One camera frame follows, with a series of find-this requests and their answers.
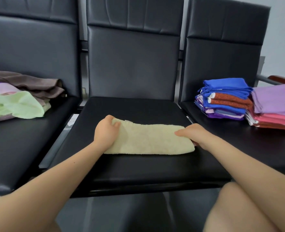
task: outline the cream towel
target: cream towel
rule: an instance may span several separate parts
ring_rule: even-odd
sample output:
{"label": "cream towel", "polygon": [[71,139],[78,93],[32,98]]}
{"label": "cream towel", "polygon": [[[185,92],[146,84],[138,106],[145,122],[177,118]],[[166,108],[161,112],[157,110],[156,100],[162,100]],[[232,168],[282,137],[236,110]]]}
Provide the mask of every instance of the cream towel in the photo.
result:
{"label": "cream towel", "polygon": [[112,124],[121,122],[119,136],[105,154],[161,154],[179,155],[195,150],[192,141],[178,137],[177,125],[141,125],[114,118]]}

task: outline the chair backrest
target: chair backrest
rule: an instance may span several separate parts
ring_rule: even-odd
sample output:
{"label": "chair backrest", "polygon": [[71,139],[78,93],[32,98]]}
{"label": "chair backrest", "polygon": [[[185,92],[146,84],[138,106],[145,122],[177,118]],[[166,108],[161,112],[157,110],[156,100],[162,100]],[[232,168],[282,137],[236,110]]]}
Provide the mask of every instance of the chair backrest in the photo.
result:
{"label": "chair backrest", "polygon": [[87,0],[90,97],[173,100],[184,0]]}
{"label": "chair backrest", "polygon": [[77,0],[0,0],[0,70],[59,78],[81,96]]}
{"label": "chair backrest", "polygon": [[194,101],[204,80],[240,77],[253,86],[269,7],[189,0],[179,101]]}

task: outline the wooden armrest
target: wooden armrest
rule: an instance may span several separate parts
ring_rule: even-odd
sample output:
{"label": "wooden armrest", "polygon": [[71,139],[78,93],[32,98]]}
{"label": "wooden armrest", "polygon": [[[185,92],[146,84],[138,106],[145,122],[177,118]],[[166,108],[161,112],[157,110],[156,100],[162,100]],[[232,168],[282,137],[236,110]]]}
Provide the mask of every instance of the wooden armrest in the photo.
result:
{"label": "wooden armrest", "polygon": [[269,76],[268,79],[285,84],[285,77],[282,77],[282,76],[273,75],[273,76]]}

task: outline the leg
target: leg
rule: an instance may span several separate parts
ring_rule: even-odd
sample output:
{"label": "leg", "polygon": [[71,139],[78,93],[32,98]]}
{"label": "leg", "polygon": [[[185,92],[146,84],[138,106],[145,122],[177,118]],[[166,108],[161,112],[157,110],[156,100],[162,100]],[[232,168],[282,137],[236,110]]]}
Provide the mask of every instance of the leg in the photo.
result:
{"label": "leg", "polygon": [[227,183],[211,209],[204,232],[279,232],[237,183]]}
{"label": "leg", "polygon": [[58,223],[56,223],[56,221],[53,221],[50,227],[46,230],[46,232],[62,232],[62,231]]}

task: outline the hand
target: hand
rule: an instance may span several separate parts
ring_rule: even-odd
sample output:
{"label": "hand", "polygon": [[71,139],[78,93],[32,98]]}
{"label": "hand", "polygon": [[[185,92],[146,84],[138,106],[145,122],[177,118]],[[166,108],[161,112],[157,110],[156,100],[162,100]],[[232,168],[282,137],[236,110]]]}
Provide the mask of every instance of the hand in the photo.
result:
{"label": "hand", "polygon": [[102,119],[95,128],[93,143],[103,152],[108,150],[119,135],[121,122],[111,124],[114,117],[111,115]]}
{"label": "hand", "polygon": [[185,129],[180,129],[175,132],[175,135],[180,137],[187,137],[191,139],[194,144],[200,145],[203,149],[207,149],[207,144],[210,143],[214,135],[208,132],[199,124],[192,124],[187,126]]}

